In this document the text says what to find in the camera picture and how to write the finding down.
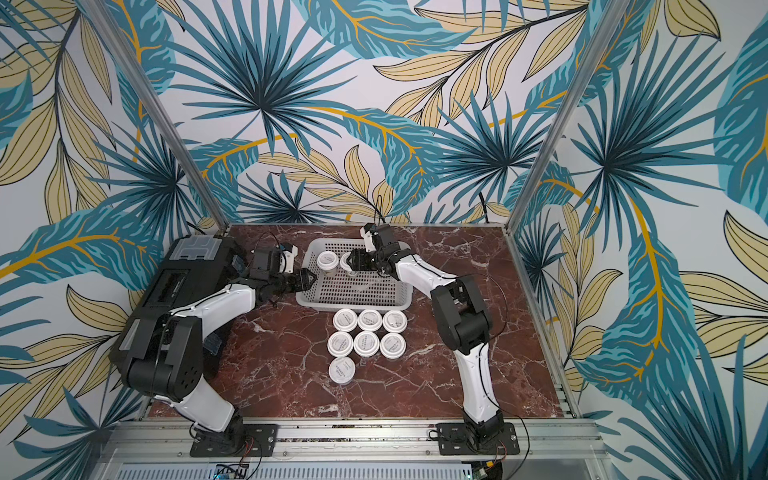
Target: cup lid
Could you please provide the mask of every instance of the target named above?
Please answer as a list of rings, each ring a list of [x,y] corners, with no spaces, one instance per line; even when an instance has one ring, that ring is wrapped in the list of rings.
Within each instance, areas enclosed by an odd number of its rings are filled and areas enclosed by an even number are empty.
[[[339,256],[330,250],[326,250],[317,256],[317,266],[321,270],[333,270],[339,265]]]
[[[379,349],[379,337],[374,332],[360,332],[355,337],[355,351],[360,356],[371,356]]]
[[[382,325],[382,316],[375,310],[363,310],[360,316],[357,317],[357,323],[360,328],[368,331],[375,332]]]
[[[328,338],[328,351],[333,356],[347,356],[352,348],[352,336],[347,332],[334,332]]]
[[[328,367],[328,375],[336,383],[347,383],[355,376],[355,363],[348,356],[334,359]]]
[[[400,333],[406,329],[408,319],[399,310],[390,310],[384,315],[384,328],[387,332]]]
[[[387,333],[384,335],[379,347],[382,355],[388,359],[399,358],[406,351],[406,339],[399,333]]]
[[[342,308],[333,314],[333,326],[340,332],[351,332],[357,326],[357,313],[348,308]]]

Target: black mounting plate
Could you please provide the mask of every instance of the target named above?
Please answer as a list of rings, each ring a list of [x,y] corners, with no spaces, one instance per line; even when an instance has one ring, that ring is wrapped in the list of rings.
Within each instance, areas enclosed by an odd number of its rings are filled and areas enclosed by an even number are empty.
[[[272,452],[275,449],[275,441],[277,440],[277,424],[274,423],[247,423],[244,425],[246,437],[253,437],[256,440],[253,443],[253,447],[248,454],[248,457],[271,457]],[[192,458],[205,458],[205,457],[241,457],[243,456],[243,450],[239,450],[236,453],[225,453],[219,449],[219,444],[214,442],[207,442],[202,439],[200,442],[192,442],[192,449],[190,449],[190,457]]]
[[[504,447],[507,448],[507,455],[520,453],[515,426],[511,423],[505,423],[494,439],[476,450],[467,443],[467,428],[464,423],[438,423],[435,430],[438,433],[435,440],[439,443],[440,455],[497,455],[501,458],[504,456]]]

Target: red marble surface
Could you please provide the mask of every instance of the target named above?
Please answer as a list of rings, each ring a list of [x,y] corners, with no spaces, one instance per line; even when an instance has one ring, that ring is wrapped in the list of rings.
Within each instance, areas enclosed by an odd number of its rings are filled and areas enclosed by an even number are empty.
[[[299,247],[297,264],[310,241],[358,238],[359,227],[235,226],[232,235],[248,250],[265,231]],[[508,325],[489,346],[496,398],[522,417],[559,416],[560,409],[518,275],[500,228],[397,227],[432,265],[450,273],[485,273],[504,288]],[[502,330],[504,301],[493,282],[476,277]],[[461,417],[462,386],[453,353],[440,340],[432,304],[418,290],[406,310],[406,353],[399,360],[377,354],[350,355],[355,379],[338,386],[328,377],[333,359],[326,348],[335,330],[331,313],[298,306],[293,295],[234,320],[219,374],[211,385],[245,416],[252,417]],[[152,416],[174,415],[156,404]]]

